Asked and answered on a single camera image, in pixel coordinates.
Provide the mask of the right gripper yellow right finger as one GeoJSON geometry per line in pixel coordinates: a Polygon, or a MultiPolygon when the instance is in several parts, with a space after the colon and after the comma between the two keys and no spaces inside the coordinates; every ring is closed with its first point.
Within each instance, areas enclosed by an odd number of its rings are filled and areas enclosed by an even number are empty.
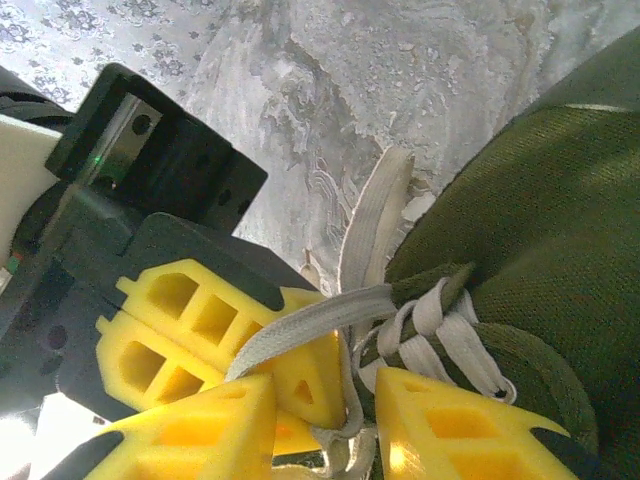
{"type": "Polygon", "coordinates": [[[385,367],[375,387],[387,479],[597,479],[598,458],[553,421],[385,367]]]}

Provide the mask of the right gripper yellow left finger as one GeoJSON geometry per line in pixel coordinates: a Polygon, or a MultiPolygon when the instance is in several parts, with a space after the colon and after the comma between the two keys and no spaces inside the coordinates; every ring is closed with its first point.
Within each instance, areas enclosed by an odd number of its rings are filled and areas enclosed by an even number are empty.
{"type": "Polygon", "coordinates": [[[119,420],[82,443],[51,479],[270,479],[272,376],[221,384],[119,420]]]}

